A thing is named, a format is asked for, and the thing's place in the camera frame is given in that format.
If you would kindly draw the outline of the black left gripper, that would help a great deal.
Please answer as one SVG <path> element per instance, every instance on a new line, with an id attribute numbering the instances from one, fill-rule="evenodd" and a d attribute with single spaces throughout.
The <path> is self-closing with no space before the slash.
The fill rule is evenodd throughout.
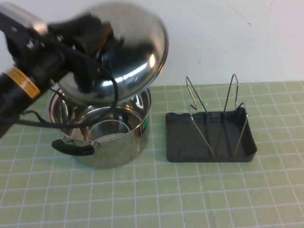
<path id="1" fill-rule="evenodd" d="M 39 79 L 58 82 L 73 69 L 70 61 L 57 47 L 51 47 L 41 38 L 50 38 L 48 32 L 80 32 L 97 23 L 97 17 L 83 13 L 72 19 L 47 24 L 45 22 L 5 22 L 4 36 L 7 49 L 15 65 Z M 71 39 L 70 58 L 82 62 L 97 60 L 104 50 L 103 39 Z"/>

